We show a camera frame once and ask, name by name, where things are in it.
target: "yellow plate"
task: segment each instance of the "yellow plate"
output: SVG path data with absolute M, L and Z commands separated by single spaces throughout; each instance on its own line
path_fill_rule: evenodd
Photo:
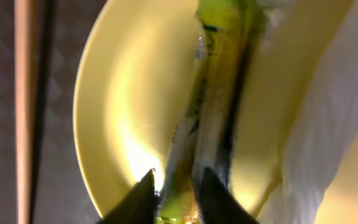
M 234 196 L 249 212 L 258 211 L 279 180 L 279 149 L 352 2 L 300 1 L 253 61 L 232 166 Z M 157 188 L 162 186 L 170 140 L 195 80 L 196 8 L 197 0 L 109 0 L 93 27 L 78 69 L 73 122 L 81 173 L 101 216 L 149 168 L 156 168 Z M 358 158 L 357 148 L 352 158 Z M 318 223 L 333 223 L 356 207 L 358 185 L 344 185 L 358 183 L 358 169 L 349 168 L 358 160 L 348 156 L 344 164 Z

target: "dark tiled surface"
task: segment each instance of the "dark tiled surface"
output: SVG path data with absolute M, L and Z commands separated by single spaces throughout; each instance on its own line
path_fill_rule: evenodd
M 35 224 L 98 219 L 76 161 L 73 91 L 86 39 L 106 0 L 57 0 Z M 37 0 L 36 11 L 44 2 Z M 16 222 L 13 0 L 0 0 L 0 223 Z M 40 19 L 36 19 L 40 37 Z

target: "black object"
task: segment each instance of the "black object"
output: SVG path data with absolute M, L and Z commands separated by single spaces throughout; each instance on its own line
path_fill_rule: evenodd
M 205 224 L 259 224 L 237 203 L 210 168 L 205 168 L 198 191 Z M 96 224 L 153 224 L 158 197 L 150 170 L 124 200 Z
M 124 200 L 96 224 L 153 224 L 157 203 L 154 175 L 150 170 Z
M 258 224 L 237 203 L 210 168 L 204 170 L 198 205 L 205 224 Z

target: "wooden stick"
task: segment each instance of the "wooden stick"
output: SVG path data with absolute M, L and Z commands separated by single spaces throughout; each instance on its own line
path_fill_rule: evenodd
M 33 0 L 15 0 L 17 224 L 30 223 Z

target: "white cloth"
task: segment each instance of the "white cloth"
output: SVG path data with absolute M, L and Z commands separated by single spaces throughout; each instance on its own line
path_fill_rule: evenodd
M 283 182 L 270 194 L 258 221 L 313 224 L 324 192 L 357 133 L 358 0 L 355 0 L 316 68 L 284 148 Z

